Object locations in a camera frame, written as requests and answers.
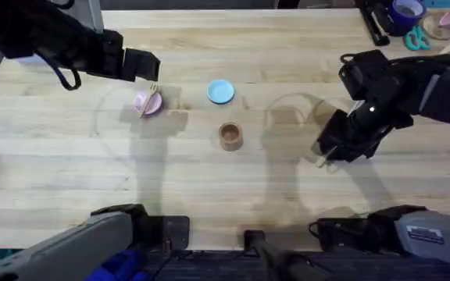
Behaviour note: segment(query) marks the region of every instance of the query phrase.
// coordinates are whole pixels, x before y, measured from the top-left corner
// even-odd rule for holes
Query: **wooden cup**
[[[225,151],[236,151],[243,144],[242,130],[233,122],[224,123],[218,129],[220,145]]]

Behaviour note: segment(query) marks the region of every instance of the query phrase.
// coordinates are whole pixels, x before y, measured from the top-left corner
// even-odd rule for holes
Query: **scissors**
[[[421,27],[417,25],[404,36],[404,44],[411,51],[418,51],[420,49],[427,50],[431,48],[427,36],[421,30]]]

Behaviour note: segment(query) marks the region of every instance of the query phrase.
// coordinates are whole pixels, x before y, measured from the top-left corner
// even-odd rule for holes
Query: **wooden table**
[[[415,204],[450,214],[450,126],[415,118],[370,161],[314,166],[313,141],[352,101],[339,56],[373,49],[356,9],[104,12],[131,48],[162,60],[165,108],[140,120],[135,84],[82,75],[65,91],[48,67],[0,66],[0,247],[29,247],[109,205],[188,215],[191,248],[238,249],[244,229],[281,247],[314,248],[307,224]],[[389,58],[410,52],[401,38]],[[229,105],[206,85],[227,79]],[[245,143],[220,148],[222,123]]]

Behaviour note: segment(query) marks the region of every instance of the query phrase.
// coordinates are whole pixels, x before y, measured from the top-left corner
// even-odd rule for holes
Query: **wire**
[[[313,227],[314,226],[318,226],[317,222],[312,222],[309,224],[309,232],[310,234],[312,234],[315,238],[319,239],[320,235],[318,233],[316,233],[315,231],[313,231]]]
[[[347,60],[347,58],[353,58],[355,56],[355,54],[343,54],[340,57],[340,61],[343,62],[344,64],[349,63],[350,61]]]
[[[34,52],[36,53],[36,55],[39,55],[52,68],[53,72],[55,72],[56,76],[60,80],[60,83],[66,90],[72,91],[72,90],[76,90],[79,87],[81,87],[81,78],[79,76],[79,73],[77,72],[77,69],[75,69],[72,66],[65,66],[70,69],[70,71],[72,72],[72,74],[74,76],[75,84],[74,84],[74,86],[71,86],[69,84],[69,82],[67,81],[67,78],[65,76],[63,76],[63,73],[60,71],[56,62],[54,62],[52,59],[47,58],[45,55],[43,55],[43,53],[41,53],[38,50],[34,50]]]

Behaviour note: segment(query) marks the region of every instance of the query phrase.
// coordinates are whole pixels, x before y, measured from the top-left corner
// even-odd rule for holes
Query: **small blue saucer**
[[[226,104],[234,98],[234,86],[229,81],[214,80],[208,85],[208,98],[218,105]]]

